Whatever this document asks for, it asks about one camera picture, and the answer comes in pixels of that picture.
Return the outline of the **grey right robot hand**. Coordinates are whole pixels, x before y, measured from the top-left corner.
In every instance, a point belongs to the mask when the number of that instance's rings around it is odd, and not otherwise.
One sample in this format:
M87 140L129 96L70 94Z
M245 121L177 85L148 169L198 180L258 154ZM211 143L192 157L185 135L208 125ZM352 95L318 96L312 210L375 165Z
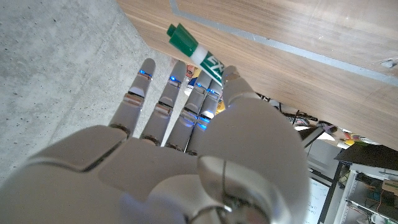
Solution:
M131 136L136 110L34 154L1 186L2 223L303 223L310 200L302 140L237 68L225 110L193 152Z

